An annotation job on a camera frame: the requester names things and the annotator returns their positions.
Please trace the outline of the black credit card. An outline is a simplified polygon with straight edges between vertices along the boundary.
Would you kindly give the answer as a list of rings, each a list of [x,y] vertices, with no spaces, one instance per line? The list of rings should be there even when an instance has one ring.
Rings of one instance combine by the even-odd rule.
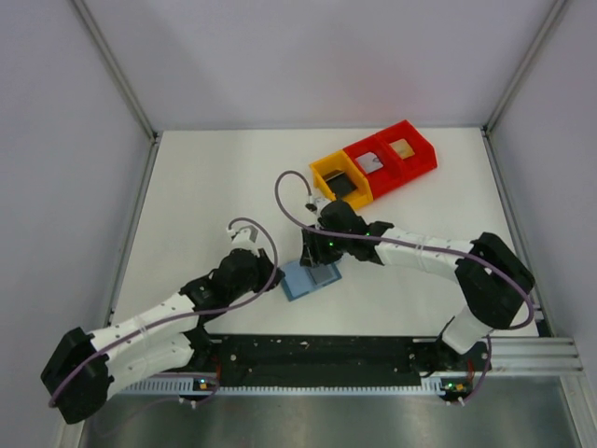
[[[330,266],[318,266],[309,269],[309,275],[315,286],[322,286],[336,278],[335,271]]]

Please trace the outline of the blue leather card holder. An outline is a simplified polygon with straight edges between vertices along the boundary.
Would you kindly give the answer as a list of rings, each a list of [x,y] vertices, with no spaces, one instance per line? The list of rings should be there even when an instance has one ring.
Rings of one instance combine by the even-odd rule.
[[[335,271],[336,278],[333,281],[318,287],[313,284],[309,275],[310,268],[300,266],[298,260],[290,261],[283,265],[281,269],[285,272],[285,278],[282,280],[281,285],[287,300],[295,301],[340,281],[342,276],[338,266],[335,263],[326,266],[330,266]]]

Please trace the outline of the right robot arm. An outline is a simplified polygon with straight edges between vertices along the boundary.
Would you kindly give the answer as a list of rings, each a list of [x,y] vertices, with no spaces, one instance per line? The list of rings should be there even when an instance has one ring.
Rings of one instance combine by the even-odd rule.
[[[306,204],[316,221],[302,229],[300,263],[316,267],[345,255],[381,266],[412,268],[457,284],[463,310],[440,332],[441,343],[459,355],[494,330],[510,329],[535,287],[535,278],[497,235],[442,239],[405,231],[385,221],[367,223],[346,202],[326,198]]]

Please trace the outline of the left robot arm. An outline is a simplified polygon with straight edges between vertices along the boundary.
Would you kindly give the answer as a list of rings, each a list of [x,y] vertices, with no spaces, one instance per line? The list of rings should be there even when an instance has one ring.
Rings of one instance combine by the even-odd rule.
[[[91,332],[67,331],[41,373],[49,407],[66,424],[80,423],[127,386],[185,367],[200,347],[191,333],[255,301],[283,276],[278,254],[234,249],[208,274],[139,315]]]

